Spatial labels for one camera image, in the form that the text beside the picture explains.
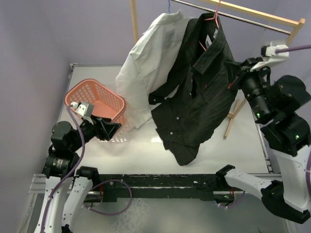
pink hanger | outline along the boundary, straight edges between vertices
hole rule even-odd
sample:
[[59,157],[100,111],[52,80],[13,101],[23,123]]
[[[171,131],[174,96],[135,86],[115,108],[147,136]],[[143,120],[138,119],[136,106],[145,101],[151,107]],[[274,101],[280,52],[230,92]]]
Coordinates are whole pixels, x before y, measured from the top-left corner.
[[[208,20],[215,20],[217,28],[219,28],[219,24],[218,24],[218,20],[217,20],[217,16],[218,16],[218,11],[219,11],[219,7],[220,7],[220,2],[221,0],[219,0],[216,12],[214,14],[214,16],[212,18],[206,18],[204,19],[204,21],[208,21]],[[199,41],[200,45],[202,46],[202,48],[204,49],[204,51],[206,51],[206,48],[202,45],[202,43]]]

white shirt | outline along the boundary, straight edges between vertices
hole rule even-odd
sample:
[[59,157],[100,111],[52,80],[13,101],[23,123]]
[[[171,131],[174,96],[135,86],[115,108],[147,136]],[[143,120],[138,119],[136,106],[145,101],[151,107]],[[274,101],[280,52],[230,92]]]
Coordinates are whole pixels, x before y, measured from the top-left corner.
[[126,102],[130,128],[139,128],[152,117],[148,95],[166,82],[190,19],[181,11],[161,14],[127,56],[116,77],[116,88]]

basket rim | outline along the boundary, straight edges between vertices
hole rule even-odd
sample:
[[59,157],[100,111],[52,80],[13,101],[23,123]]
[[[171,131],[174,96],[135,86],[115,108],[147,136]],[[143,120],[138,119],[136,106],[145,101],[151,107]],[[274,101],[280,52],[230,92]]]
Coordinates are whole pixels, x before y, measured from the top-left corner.
[[109,91],[110,93],[112,93],[114,96],[116,96],[117,98],[119,98],[119,99],[122,101],[122,108],[121,108],[121,110],[119,110],[118,113],[116,114],[116,117],[117,117],[117,116],[120,117],[120,116],[124,113],[125,108],[126,108],[125,100],[124,100],[121,96],[119,96],[118,94],[116,94],[116,93],[114,93],[113,91],[111,91],[109,88],[105,87],[102,83],[100,83],[100,82],[99,82],[98,80],[96,80],[96,79],[84,79],[84,80],[78,82],[72,89],[70,89],[70,90],[66,93],[66,95],[65,95],[65,97],[64,97],[65,105],[66,105],[66,106],[69,106],[69,105],[70,105],[70,103],[68,103],[68,101],[67,101],[68,95],[70,95],[70,94],[75,90],[75,88],[77,88],[78,86],[82,85],[83,83],[89,82],[89,81],[95,82],[96,84],[102,86],[103,88],[105,88],[107,91]]

shirt collar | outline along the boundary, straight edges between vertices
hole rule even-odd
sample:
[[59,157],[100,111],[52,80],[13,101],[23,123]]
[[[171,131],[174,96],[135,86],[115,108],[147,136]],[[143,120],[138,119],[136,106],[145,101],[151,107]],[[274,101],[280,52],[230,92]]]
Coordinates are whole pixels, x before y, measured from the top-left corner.
[[[212,18],[213,16],[213,13],[202,14],[197,19],[194,27],[191,29],[183,45],[187,59],[190,64],[193,65],[192,68],[196,69],[201,74],[206,72],[209,65],[213,62],[216,56],[222,52],[226,44],[225,34],[223,32],[219,17],[217,18],[219,28],[217,28],[216,22],[214,20],[204,20],[206,18]],[[218,32],[216,37],[213,39],[215,30],[218,30]],[[212,40],[212,44],[205,52],[202,53],[201,56],[197,57],[197,49],[198,46],[200,46],[199,38],[206,38],[207,35],[209,35],[210,39]],[[206,46],[205,39],[204,41],[201,39],[201,43]]]

metal rod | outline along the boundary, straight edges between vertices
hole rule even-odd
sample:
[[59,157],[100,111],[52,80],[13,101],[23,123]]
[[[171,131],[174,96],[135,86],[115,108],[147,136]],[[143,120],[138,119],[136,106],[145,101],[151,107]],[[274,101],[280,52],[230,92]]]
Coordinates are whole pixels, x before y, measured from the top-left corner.
[[[203,6],[194,5],[192,3],[185,2],[185,1],[180,1],[180,0],[171,0],[171,1],[183,4],[183,5],[186,5],[186,6],[190,6],[190,7],[193,7],[193,8],[197,8],[197,9],[200,9],[200,10],[203,10],[203,11],[209,11],[209,12],[213,12],[213,13],[216,12],[213,9],[209,9],[209,8],[206,8],[206,7],[203,7]],[[224,17],[227,17],[227,18],[235,19],[237,21],[241,21],[241,22],[253,24],[253,25],[256,25],[256,26],[259,26],[259,27],[262,27],[262,28],[266,28],[266,29],[269,29],[271,31],[275,31],[275,32],[279,32],[279,33],[284,33],[284,34],[287,34],[287,35],[291,34],[291,32],[288,32],[288,31],[285,31],[285,30],[282,30],[282,29],[279,29],[279,28],[271,27],[269,25],[265,25],[265,24],[262,24],[262,23],[257,23],[257,22],[254,22],[254,21],[251,21],[251,20],[248,20],[248,19],[245,19],[245,18],[229,15],[227,13],[218,12],[218,14],[220,16],[224,16]]]

